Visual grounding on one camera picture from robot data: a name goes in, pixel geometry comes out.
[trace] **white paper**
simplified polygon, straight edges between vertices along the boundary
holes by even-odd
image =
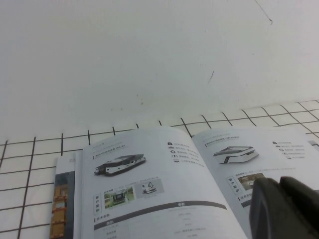
[[[291,129],[208,130],[193,138],[238,222],[250,238],[249,209],[254,180],[292,176],[319,189],[318,152]]]
[[[127,155],[138,156],[121,165]],[[85,148],[82,163],[83,239],[245,238],[181,130],[120,134]]]

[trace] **vehicle image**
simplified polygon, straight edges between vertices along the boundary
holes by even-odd
[[[118,205],[121,203],[124,203],[126,201],[126,189],[123,189],[122,191],[116,192],[113,197],[113,205]]]
[[[219,164],[247,162],[258,156],[254,147],[230,146],[214,154]]]
[[[142,185],[143,193],[153,193],[156,192],[156,187],[153,185],[153,183],[149,182],[147,184]]]
[[[121,156],[95,168],[95,175],[105,174],[112,176],[118,173],[128,171],[142,163],[145,163],[146,159],[144,154],[126,155]]]

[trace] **black grid line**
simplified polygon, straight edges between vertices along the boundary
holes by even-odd
[[[5,142],[5,145],[4,145],[4,148],[3,148],[3,152],[2,152],[2,156],[1,156],[1,160],[0,160],[0,168],[2,166],[2,161],[3,161],[3,158],[4,158],[4,153],[5,153],[5,149],[6,149],[6,144],[8,143],[8,140]]]
[[[42,185],[50,185],[50,184],[54,184],[54,182],[51,182],[51,183],[40,183],[40,184],[35,184],[35,185],[29,185],[28,188],[37,187],[37,186],[42,186]],[[17,188],[1,189],[0,192],[10,191],[10,190],[16,190],[16,189],[22,189],[22,188],[26,188],[26,186],[17,187]]]
[[[308,111],[302,104],[300,104],[299,102],[298,102],[298,104],[301,105],[301,107],[304,108],[309,114],[311,114],[313,117],[315,117],[317,120],[319,120],[313,113]]]
[[[77,135],[77,136],[69,136],[69,137],[64,137],[64,139],[67,139],[67,138],[79,138],[79,137],[86,137],[88,136],[87,134],[82,134],[82,135]]]
[[[64,151],[62,151],[62,153],[81,151],[81,150],[83,150],[83,149],[82,148],[78,148],[78,149],[64,150]],[[51,152],[51,153],[35,153],[33,156],[56,154],[56,153],[61,153],[61,151]],[[7,159],[11,159],[11,158],[22,158],[22,157],[31,157],[31,156],[32,156],[31,154],[27,154],[27,155],[19,155],[19,156],[7,157],[7,158],[3,158],[3,159],[7,160]]]
[[[24,192],[23,206],[22,206],[21,219],[20,219],[20,225],[19,225],[17,239],[20,239],[20,234],[21,234],[21,227],[22,227],[22,221],[23,221],[25,201],[26,201],[26,195],[28,193],[28,186],[29,186],[29,180],[30,180],[30,174],[31,174],[31,168],[32,168],[32,161],[33,161],[33,154],[34,154],[34,148],[35,148],[35,139],[36,138],[34,137],[33,147],[32,147],[32,155],[31,155],[30,166],[29,166],[29,173],[28,173],[28,178],[26,180],[26,188],[25,188],[25,192]]]
[[[274,118],[272,118],[272,116],[268,114],[267,110],[265,110],[264,107],[261,107],[261,108],[262,108],[262,109],[265,111],[265,113],[273,120],[273,122],[276,123],[277,126],[280,126],[280,125],[274,120]]]
[[[318,102],[318,100],[308,100],[308,101],[300,101],[300,102],[309,102],[309,101],[317,101]]]
[[[285,109],[285,111],[289,112],[285,107],[283,107],[282,105],[280,105],[282,108]],[[307,130],[309,130],[310,132],[312,132],[310,129],[308,129],[306,126],[304,126],[302,123],[299,122],[299,120],[297,120],[291,113],[289,113],[289,115],[295,119],[295,121],[297,121],[299,124],[301,124],[303,127],[305,127]]]
[[[257,125],[255,125],[255,123],[251,120],[251,118],[248,116],[248,114],[244,110],[241,110],[241,111],[245,113],[247,118],[250,120],[251,123],[253,123],[254,126],[257,126]]]
[[[0,233],[9,233],[9,232],[14,232],[14,231],[18,231],[18,230],[29,229],[29,228],[38,228],[38,227],[49,226],[49,225],[50,225],[50,223],[39,224],[39,225],[34,225],[34,226],[29,226],[29,227],[24,227],[24,228],[16,228],[16,229],[11,229],[11,230],[0,231]]]
[[[204,120],[205,120],[205,122],[207,123],[208,127],[211,128],[211,126],[210,126],[210,124],[208,123],[208,121],[207,121],[207,119],[205,118],[205,116],[203,116],[203,115],[201,115],[201,116],[204,118]]]
[[[109,132],[102,132],[102,133],[92,133],[92,134],[90,134],[90,135],[91,135],[91,136],[93,136],[93,135],[107,134],[107,133],[113,133],[113,131],[109,131]]]
[[[61,156],[63,155],[63,133],[61,134]]]
[[[187,126],[185,125],[185,122],[184,122],[183,118],[180,118],[180,119],[181,119],[181,121],[183,122],[183,125],[185,126],[185,128],[186,128],[186,130],[187,130],[189,136],[190,136],[191,138],[193,138],[193,136],[192,136],[191,133],[189,132]]]
[[[89,139],[89,145],[91,145],[90,131],[89,130],[88,130],[88,139]]]
[[[227,118],[227,116],[224,114],[224,112],[222,112],[222,114],[225,116],[225,118],[226,118],[226,120],[229,122],[229,124],[230,124],[231,126],[233,126],[233,125],[231,124],[231,122],[229,121],[229,119]]]
[[[51,202],[43,202],[43,203],[34,203],[34,204],[27,204],[25,205],[25,207],[30,207],[30,206],[38,206],[38,205],[43,205],[43,204],[49,204],[49,203],[52,203]],[[17,209],[17,208],[22,208],[23,206],[16,206],[16,207],[11,207],[11,208],[2,208],[0,209],[0,211],[5,211],[5,210],[10,210],[10,209]]]
[[[48,168],[56,168],[56,166],[50,166],[50,167],[43,167],[43,168],[32,168],[31,171],[35,171],[35,170],[41,170],[41,169],[48,169]],[[29,170],[19,170],[19,171],[11,171],[11,172],[4,172],[4,173],[0,173],[0,175],[2,174],[10,174],[10,173],[21,173],[21,172],[28,172]]]
[[[319,111],[317,109],[313,109],[313,110],[305,110],[305,111],[295,111],[295,112],[288,112],[288,113],[281,113],[281,114],[273,114],[273,115],[270,115],[268,114],[268,112],[263,108],[263,107],[260,107],[262,108],[266,113],[267,113],[267,116],[271,117],[271,116],[282,116],[282,115],[289,115],[289,114],[293,114],[293,113],[302,113],[302,112],[312,112],[312,111]],[[255,119],[255,118],[262,118],[262,117],[267,117],[267,116],[254,116],[254,117],[248,117],[248,118],[251,118],[251,119]],[[248,118],[238,118],[238,119],[231,119],[231,121],[233,120],[243,120],[243,119],[248,119]],[[227,119],[225,120],[210,120],[208,122],[218,122],[218,121],[228,121]],[[192,123],[185,123],[185,125],[189,125],[189,124],[196,124],[196,123],[205,123],[204,121],[203,122],[192,122]],[[175,126],[182,126],[184,124],[177,124],[177,125],[172,125],[171,127],[175,127]],[[132,130],[132,129],[125,129],[125,130],[119,130],[119,131],[116,131],[116,132],[123,132],[123,131],[129,131],[129,130]],[[100,133],[93,133],[93,134],[90,134],[90,136],[92,135],[99,135],[99,134],[105,134],[105,133],[114,133],[113,131],[107,131],[107,132],[100,132]],[[78,138],[78,137],[85,137],[87,136],[87,134],[82,134],[82,135],[76,135],[76,136],[69,136],[69,137],[64,137],[64,139],[69,139],[69,138]],[[37,139],[36,142],[41,142],[41,141],[50,141],[50,140],[59,140],[61,138],[47,138],[47,139]],[[12,143],[7,143],[7,145],[12,145],[12,144],[21,144],[21,143],[32,143],[33,141],[22,141],[22,142],[12,142]]]

